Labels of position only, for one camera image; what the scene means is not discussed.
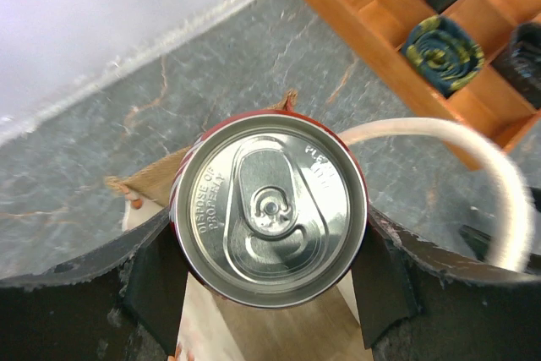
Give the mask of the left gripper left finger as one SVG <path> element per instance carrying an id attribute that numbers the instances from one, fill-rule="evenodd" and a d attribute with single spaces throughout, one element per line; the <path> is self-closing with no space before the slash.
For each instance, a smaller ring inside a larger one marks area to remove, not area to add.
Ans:
<path id="1" fill-rule="evenodd" d="M 176 352 L 188 269 L 167 210 L 37 275 L 1 281 L 3 360 L 137 360 Z"/>

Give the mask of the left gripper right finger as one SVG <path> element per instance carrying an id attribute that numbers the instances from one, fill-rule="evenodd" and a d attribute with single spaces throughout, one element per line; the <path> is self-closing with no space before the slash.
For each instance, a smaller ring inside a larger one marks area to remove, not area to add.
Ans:
<path id="1" fill-rule="evenodd" d="M 538 360 L 540 278 L 447 251 L 376 209 L 352 284 L 376 360 Z"/>

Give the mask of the silver top soda can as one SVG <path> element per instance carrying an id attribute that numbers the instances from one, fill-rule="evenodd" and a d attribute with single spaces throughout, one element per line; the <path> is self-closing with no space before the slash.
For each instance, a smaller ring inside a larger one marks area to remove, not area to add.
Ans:
<path id="1" fill-rule="evenodd" d="M 352 152 L 296 112 L 231 117 L 185 153 L 169 217 L 194 276 L 233 302 L 262 309 L 306 303 L 357 256 L 368 191 Z"/>

